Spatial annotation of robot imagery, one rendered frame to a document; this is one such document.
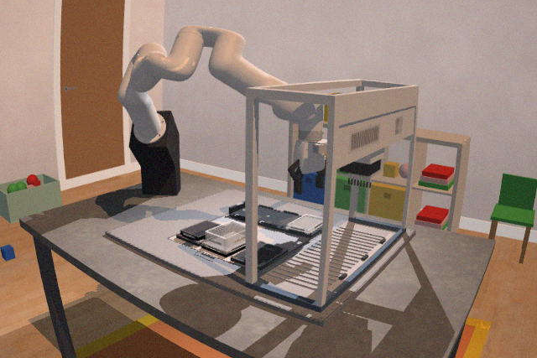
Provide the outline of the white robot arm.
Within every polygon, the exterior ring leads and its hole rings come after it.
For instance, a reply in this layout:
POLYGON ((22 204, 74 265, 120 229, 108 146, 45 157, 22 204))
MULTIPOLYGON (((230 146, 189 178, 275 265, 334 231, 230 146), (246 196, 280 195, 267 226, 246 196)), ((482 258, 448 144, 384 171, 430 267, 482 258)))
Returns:
POLYGON ((245 45, 244 37, 238 33, 195 25, 179 31, 169 56, 160 44, 142 45, 129 62, 117 94, 133 121, 137 140, 149 144, 163 137, 165 121, 147 93, 161 79, 184 81, 191 78, 203 47, 213 48, 208 64, 211 75, 244 96, 247 87, 287 85, 246 61, 242 57, 245 45), (149 53, 151 51, 153 53, 149 53))

